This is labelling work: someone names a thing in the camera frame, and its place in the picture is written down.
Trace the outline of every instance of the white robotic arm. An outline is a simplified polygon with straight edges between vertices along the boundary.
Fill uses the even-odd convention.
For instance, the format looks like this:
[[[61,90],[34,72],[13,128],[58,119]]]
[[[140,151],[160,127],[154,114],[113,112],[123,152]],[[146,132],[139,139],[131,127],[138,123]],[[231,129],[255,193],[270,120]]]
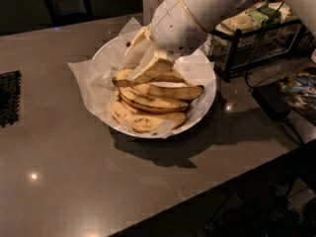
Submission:
[[[240,12],[260,0],[165,0],[155,11],[152,23],[143,28],[127,49],[123,64],[137,64],[149,46],[163,49],[169,57],[193,53],[207,38],[208,32],[224,18]],[[316,36],[316,0],[282,0]]]

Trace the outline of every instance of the metal table surface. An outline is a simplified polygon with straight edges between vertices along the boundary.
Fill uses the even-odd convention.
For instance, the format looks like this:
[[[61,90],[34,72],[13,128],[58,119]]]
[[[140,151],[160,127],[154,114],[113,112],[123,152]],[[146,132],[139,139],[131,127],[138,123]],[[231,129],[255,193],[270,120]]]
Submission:
[[[92,116],[66,62],[92,58],[128,19],[0,38],[0,73],[22,73],[20,120],[0,129],[0,236],[108,236],[297,147],[242,78],[218,79],[222,98],[205,119],[167,140],[129,137]],[[256,71],[251,83],[307,65]],[[306,142],[316,137],[290,116]]]

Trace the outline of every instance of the bunch of bananas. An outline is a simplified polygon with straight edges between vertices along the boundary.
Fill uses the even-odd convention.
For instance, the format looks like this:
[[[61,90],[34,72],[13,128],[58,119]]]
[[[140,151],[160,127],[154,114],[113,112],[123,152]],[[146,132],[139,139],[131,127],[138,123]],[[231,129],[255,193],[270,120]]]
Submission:
[[[185,110],[190,102],[204,90],[202,85],[194,86],[173,68],[150,75],[139,73],[128,80],[133,69],[124,69],[113,77],[116,86],[111,114],[121,123],[124,119],[136,132],[149,132],[166,119],[179,127],[186,120]],[[183,83],[182,87],[162,87],[152,82]]]

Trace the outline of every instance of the parchment paper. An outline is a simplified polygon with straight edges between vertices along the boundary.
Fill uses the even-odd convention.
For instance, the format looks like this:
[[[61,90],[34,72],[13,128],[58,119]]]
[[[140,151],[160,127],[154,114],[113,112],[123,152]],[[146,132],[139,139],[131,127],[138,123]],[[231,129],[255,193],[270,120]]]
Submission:
[[[213,63],[209,62],[199,49],[190,56],[178,58],[174,68],[178,69],[193,84],[203,85],[204,93],[191,103],[186,111],[187,120],[179,128],[171,130],[173,123],[167,120],[154,131],[135,132],[126,121],[118,124],[111,115],[111,103],[115,90],[112,78],[114,74],[122,70],[121,61],[126,51],[126,43],[132,41],[140,29],[141,25],[132,18],[120,31],[118,37],[102,46],[93,59],[68,63],[68,65],[77,79],[83,102],[91,114],[108,126],[131,136],[167,138],[195,125],[211,107],[216,93]]]

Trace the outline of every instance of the power adapter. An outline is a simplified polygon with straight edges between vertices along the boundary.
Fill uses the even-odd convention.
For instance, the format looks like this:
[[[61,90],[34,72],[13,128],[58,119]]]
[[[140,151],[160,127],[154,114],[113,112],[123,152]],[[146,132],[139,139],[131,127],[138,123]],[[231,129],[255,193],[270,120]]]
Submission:
[[[291,110],[276,84],[254,87],[252,97],[272,120],[283,120]]]

